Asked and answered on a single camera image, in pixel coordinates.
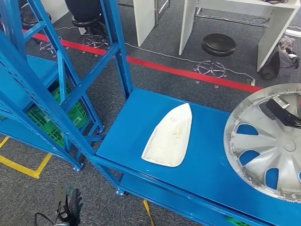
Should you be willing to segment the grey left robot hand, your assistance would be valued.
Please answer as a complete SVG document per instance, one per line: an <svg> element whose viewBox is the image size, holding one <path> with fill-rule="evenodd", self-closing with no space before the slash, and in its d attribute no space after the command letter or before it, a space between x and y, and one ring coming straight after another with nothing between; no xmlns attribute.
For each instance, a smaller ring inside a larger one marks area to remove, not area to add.
<svg viewBox="0 0 301 226"><path fill-rule="evenodd" d="M69 196L69 201L67 205L63 206L64 211L59 214L59 219L61 223L56 224L57 226L78 226L81 224L80 212L83 206L81 202L82 197L78 188L74 189Z"/></svg>

